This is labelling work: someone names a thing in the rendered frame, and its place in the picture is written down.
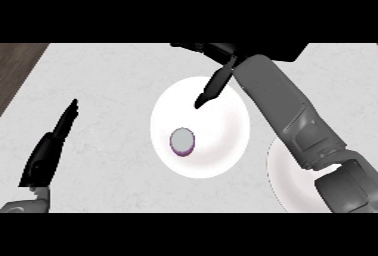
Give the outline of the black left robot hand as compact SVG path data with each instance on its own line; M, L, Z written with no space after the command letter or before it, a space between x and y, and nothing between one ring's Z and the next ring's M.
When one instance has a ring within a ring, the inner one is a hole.
M73 99L66 107L54 129L47 132L30 152L19 187L47 187L56 172L64 139L70 132L73 120L78 116L78 100Z

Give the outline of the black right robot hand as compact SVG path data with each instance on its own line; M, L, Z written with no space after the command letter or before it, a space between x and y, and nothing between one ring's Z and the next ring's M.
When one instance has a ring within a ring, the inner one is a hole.
M237 59L242 57L240 50L234 43L171 43L171 46L200 53L221 65L194 100L194 108L199 109L208 101L219 96L231 77Z

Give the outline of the large white plate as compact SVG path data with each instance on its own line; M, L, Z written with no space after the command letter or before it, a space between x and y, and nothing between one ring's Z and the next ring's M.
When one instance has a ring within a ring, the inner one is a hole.
M208 77L188 77L175 82L156 100L150 115L150 140L166 167L188 178L212 178L239 161L249 141L249 115L236 91L225 87L202 107L193 103ZM174 131L187 129L194 138L191 152L174 152Z

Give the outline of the purple can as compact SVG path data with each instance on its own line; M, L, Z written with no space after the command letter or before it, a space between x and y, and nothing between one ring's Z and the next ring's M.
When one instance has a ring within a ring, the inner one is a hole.
M169 136L169 147L172 152L181 157L191 153L194 148L194 135L187 128L181 127L172 131Z

